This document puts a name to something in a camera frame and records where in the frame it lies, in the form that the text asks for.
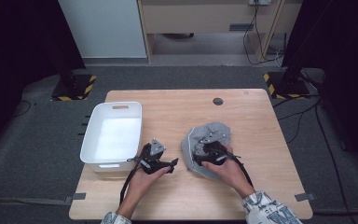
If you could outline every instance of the gray floor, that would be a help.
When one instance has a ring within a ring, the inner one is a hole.
[[[282,35],[271,42],[268,57],[275,59],[282,47]],[[255,62],[252,49],[247,45],[249,58]],[[280,62],[249,63],[243,48],[243,34],[195,35],[189,39],[167,38],[158,35],[152,63],[126,60],[90,63],[88,71],[97,75],[86,101],[51,102],[51,91],[58,77],[48,77],[26,88],[18,111],[25,116],[13,119],[0,138],[0,198],[39,198],[63,200],[76,190],[82,162],[79,149],[92,108],[103,102],[109,90],[126,89],[181,89],[181,88],[261,88],[267,89],[261,77],[267,71],[279,71]],[[323,71],[307,68],[305,72],[322,79]],[[219,82],[194,82],[212,77]],[[308,86],[311,93],[317,93]],[[292,100],[275,107],[277,118],[304,111],[317,98]],[[271,99],[276,105],[282,100]],[[337,161],[340,180],[349,208],[358,212],[358,154],[341,149],[327,113],[318,108],[327,141]],[[311,110],[289,119],[280,119],[286,141],[289,143],[300,179],[306,192],[314,193],[317,200],[310,204],[315,215],[304,223],[352,223],[346,216],[337,174],[329,150],[321,133],[316,113]],[[68,217],[69,206],[0,204],[0,223],[79,223]],[[321,216],[321,213],[338,213]]]

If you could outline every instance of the white wall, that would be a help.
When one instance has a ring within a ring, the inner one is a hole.
[[[83,58],[146,58],[136,0],[59,0]]]

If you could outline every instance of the sleeve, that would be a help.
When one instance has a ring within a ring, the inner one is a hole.
[[[272,200],[266,192],[258,191],[242,200],[249,224],[301,224],[286,205]]]
[[[109,212],[106,214],[101,224],[131,224],[131,221],[124,216]]]

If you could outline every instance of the wooden table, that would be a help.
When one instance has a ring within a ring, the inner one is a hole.
[[[221,98],[222,105],[215,105]],[[234,153],[248,171],[256,190],[265,190],[285,203],[299,218],[312,217],[296,167],[280,125],[264,90],[159,90],[110,91],[106,102],[136,101],[143,106],[140,147],[156,137],[167,149],[161,160],[179,158],[173,174],[163,176],[141,200],[134,220],[245,219],[240,196],[218,180],[207,179],[186,169],[180,144],[190,129],[220,121],[231,129]],[[75,220],[101,220],[118,208],[125,178],[94,173],[86,164],[69,216]]]

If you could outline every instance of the white container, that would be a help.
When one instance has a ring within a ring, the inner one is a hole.
[[[142,106],[138,102],[96,105],[80,151],[80,159],[95,172],[129,171],[142,133]]]

